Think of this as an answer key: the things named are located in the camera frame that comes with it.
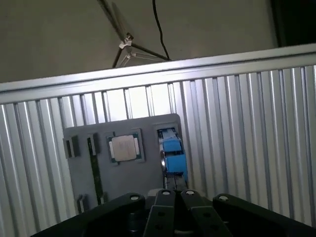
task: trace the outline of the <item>screw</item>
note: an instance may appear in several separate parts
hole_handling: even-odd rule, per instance
[[[228,201],[228,197],[226,197],[226,196],[220,196],[220,197],[219,197],[219,200],[220,200],[220,201]]]
[[[137,200],[138,198],[139,198],[139,196],[131,196],[130,197],[130,199],[133,200],[133,201]]]
[[[191,191],[191,190],[188,190],[188,191],[186,191],[186,194],[187,194],[187,195],[193,195],[193,194],[194,194],[194,192],[193,192],[193,191]]]

